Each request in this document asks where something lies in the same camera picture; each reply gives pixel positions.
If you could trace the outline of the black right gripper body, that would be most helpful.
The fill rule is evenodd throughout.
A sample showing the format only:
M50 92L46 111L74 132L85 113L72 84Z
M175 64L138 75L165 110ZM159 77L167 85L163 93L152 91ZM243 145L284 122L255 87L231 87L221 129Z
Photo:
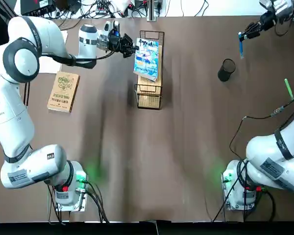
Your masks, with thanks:
M260 16L260 31L267 31L275 26L276 15L274 12L267 11Z

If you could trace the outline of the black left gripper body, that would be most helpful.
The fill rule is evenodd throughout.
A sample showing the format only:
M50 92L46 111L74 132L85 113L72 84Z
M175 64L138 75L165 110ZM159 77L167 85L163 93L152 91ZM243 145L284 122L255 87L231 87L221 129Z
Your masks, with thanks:
M118 31L112 29L108 34L108 49L112 52L125 53L126 40L121 37Z

